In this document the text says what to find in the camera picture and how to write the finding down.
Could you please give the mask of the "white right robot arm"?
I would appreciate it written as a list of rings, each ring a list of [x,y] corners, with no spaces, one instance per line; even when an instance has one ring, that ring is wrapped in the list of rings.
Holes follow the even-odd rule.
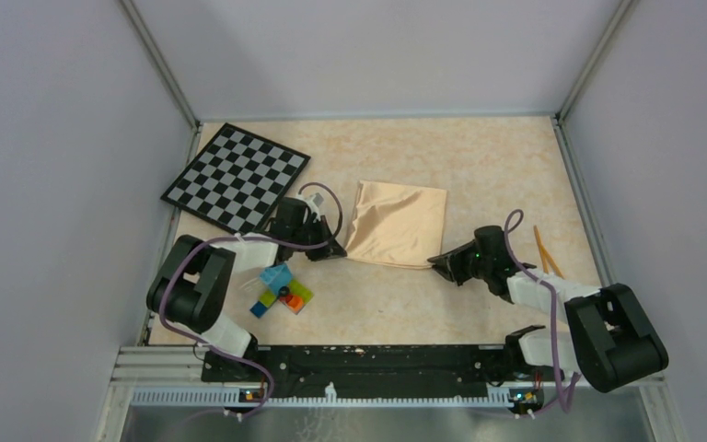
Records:
[[[540,366],[578,374],[610,392],[666,369],[668,351],[633,290],[624,284],[595,287],[517,262],[501,227],[480,227],[474,239],[429,259],[447,281],[482,280],[504,301],[548,314],[547,326],[510,333],[505,372],[527,379]]]

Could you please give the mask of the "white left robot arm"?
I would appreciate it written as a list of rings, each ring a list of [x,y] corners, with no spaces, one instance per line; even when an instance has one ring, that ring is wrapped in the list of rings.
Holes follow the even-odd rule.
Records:
[[[312,292],[288,267],[297,251],[313,262],[342,258],[319,193],[283,198],[264,234],[237,234],[231,241],[204,244],[183,235],[176,240],[146,295],[147,308],[159,318],[225,352],[224,370],[236,380],[252,378],[258,356],[255,337],[223,311],[232,276],[247,276],[239,290],[254,293],[250,312],[261,318],[276,303],[299,313]]]

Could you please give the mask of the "orange cloth napkin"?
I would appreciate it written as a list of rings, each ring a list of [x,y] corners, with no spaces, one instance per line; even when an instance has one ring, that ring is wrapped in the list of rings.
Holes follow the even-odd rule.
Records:
[[[361,180],[344,246],[353,261],[427,269],[441,253],[447,191]]]

